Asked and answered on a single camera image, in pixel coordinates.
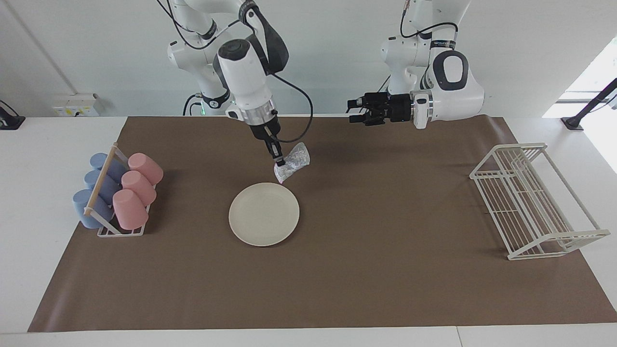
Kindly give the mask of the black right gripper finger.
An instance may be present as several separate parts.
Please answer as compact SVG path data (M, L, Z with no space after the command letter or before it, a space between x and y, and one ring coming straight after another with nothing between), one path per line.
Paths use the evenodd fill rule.
M280 166L280 143L276 140L264 140L269 154L275 161L275 166Z
M275 138L271 138L271 156L275 161L276 167L281 167L286 164L284 160L284 153L282 151L281 144Z

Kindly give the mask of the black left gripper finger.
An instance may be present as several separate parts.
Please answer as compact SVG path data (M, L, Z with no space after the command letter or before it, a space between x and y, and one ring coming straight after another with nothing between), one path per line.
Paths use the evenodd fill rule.
M350 114L349 123L362 123L366 127L385 124L386 111L368 110L364 113Z
M375 108L386 104L386 93L365 93L357 99L348 100L348 108Z

